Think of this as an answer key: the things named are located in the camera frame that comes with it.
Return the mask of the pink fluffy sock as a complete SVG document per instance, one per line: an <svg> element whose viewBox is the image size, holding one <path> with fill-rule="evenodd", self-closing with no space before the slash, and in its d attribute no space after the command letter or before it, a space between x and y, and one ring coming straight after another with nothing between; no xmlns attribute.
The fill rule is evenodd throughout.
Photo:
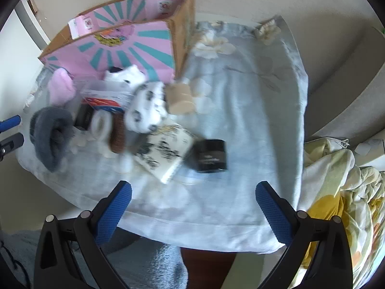
<svg viewBox="0 0 385 289"><path fill-rule="evenodd" d="M48 92L52 106L63 106L75 97L76 89L65 69L59 68L53 73L48 82Z"/></svg>

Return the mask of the grey fluffy clothing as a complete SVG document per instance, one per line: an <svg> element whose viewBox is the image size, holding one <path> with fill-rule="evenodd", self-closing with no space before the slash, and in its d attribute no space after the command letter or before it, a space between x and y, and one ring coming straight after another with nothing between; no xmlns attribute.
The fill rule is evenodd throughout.
<svg viewBox="0 0 385 289"><path fill-rule="evenodd" d="M24 288L33 288L40 231L1 232L1 256ZM117 228L101 250L129 288L186 288L181 249Z"/></svg>

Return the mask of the red black box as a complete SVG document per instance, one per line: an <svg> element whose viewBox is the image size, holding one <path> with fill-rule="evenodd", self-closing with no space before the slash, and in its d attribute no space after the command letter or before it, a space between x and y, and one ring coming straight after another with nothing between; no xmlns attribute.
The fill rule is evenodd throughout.
<svg viewBox="0 0 385 289"><path fill-rule="evenodd" d="M87 131L90 127L94 109L89 104L81 104L74 120L74 127L81 131Z"/></svg>

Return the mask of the white tissue pack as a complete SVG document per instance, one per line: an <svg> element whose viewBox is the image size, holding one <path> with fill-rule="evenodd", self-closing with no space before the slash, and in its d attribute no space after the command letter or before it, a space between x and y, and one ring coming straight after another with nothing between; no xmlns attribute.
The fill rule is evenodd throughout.
<svg viewBox="0 0 385 289"><path fill-rule="evenodd" d="M135 160L161 183L168 183L193 147L195 137L172 120L150 133Z"/></svg>

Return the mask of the white patterned sock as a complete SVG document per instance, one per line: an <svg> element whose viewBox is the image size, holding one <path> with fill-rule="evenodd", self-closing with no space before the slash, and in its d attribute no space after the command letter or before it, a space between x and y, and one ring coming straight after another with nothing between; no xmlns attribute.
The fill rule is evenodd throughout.
<svg viewBox="0 0 385 289"><path fill-rule="evenodd" d="M125 69L113 66L104 73L103 80L124 83L131 91L134 91L146 82L146 76L136 65L128 66Z"/></svg>
<svg viewBox="0 0 385 289"><path fill-rule="evenodd" d="M125 112L124 124L128 131L148 134L155 131L166 117L164 84L145 82L136 90Z"/></svg>

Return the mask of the beige round jar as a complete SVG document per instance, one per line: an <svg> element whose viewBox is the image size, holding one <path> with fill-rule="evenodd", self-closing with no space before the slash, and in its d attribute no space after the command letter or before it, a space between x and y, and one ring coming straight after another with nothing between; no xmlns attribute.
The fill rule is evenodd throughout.
<svg viewBox="0 0 385 289"><path fill-rule="evenodd" d="M168 113L183 115L195 111L195 104L189 85L178 83L165 87Z"/></svg>

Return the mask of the floral yellow blanket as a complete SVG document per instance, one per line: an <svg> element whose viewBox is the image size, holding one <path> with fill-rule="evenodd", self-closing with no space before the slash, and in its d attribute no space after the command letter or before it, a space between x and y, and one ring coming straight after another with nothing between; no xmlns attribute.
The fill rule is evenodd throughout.
<svg viewBox="0 0 385 289"><path fill-rule="evenodd" d="M353 287L362 287L384 258L384 172L360 168L340 141L304 145L298 209L310 217L342 219L352 258Z"/></svg>

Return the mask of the white door frame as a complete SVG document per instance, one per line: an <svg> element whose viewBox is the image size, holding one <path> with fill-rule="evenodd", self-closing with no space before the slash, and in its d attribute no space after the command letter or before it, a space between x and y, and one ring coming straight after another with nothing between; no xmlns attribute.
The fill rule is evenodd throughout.
<svg viewBox="0 0 385 289"><path fill-rule="evenodd" d="M40 50L44 50L50 44L50 39L33 13L29 0L20 0L14 10L30 38Z"/></svg>

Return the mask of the grey sofa cushion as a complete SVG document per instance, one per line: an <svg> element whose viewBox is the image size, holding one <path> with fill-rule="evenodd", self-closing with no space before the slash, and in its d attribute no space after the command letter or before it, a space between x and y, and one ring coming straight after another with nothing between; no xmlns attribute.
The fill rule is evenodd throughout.
<svg viewBox="0 0 385 289"><path fill-rule="evenodd" d="M346 61L308 98L305 139L366 141L384 129L384 33L370 27Z"/></svg>

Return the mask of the small black box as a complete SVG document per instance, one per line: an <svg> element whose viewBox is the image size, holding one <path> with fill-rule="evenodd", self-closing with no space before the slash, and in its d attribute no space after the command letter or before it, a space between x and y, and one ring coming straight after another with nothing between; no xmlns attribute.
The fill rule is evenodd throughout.
<svg viewBox="0 0 385 289"><path fill-rule="evenodd" d="M226 142L220 139L196 141L187 156L186 165L201 174L227 171Z"/></svg>

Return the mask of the blue grey fluffy sock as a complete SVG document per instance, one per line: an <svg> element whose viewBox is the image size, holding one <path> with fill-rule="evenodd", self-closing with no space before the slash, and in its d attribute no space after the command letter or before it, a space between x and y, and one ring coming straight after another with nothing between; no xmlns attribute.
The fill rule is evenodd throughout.
<svg viewBox="0 0 385 289"><path fill-rule="evenodd" d="M49 106L33 114L30 140L37 158L48 171L58 170L73 137L73 128L72 115L68 110Z"/></svg>

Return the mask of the brown scrunchie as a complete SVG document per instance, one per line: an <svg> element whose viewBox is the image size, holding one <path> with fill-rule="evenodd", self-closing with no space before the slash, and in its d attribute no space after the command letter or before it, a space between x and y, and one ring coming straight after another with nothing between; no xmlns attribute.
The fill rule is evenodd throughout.
<svg viewBox="0 0 385 289"><path fill-rule="evenodd" d="M125 149L125 124L123 113L112 114L112 131L109 146L113 153L122 153Z"/></svg>

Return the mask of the pink cardboard box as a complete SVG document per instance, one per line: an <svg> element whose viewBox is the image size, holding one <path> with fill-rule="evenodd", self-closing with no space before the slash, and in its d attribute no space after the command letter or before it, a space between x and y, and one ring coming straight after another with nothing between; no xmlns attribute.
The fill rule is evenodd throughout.
<svg viewBox="0 0 385 289"><path fill-rule="evenodd" d="M71 19L39 60L72 76L136 65L148 80L170 83L183 70L195 14L195 0L112 0Z"/></svg>

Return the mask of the white tape roll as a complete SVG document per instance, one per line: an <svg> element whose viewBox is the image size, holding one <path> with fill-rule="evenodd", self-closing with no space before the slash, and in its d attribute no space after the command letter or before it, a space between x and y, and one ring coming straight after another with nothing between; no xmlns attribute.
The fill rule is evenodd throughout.
<svg viewBox="0 0 385 289"><path fill-rule="evenodd" d="M112 132L113 116L105 110L97 110L91 121L91 135L98 141L109 138Z"/></svg>

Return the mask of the clear plastic container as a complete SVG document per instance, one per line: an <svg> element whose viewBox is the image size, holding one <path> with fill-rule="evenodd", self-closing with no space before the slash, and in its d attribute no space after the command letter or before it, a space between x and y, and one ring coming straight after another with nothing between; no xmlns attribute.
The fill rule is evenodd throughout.
<svg viewBox="0 0 385 289"><path fill-rule="evenodd" d="M108 112L124 113L133 100L132 90L125 82L90 80L80 94L94 109Z"/></svg>

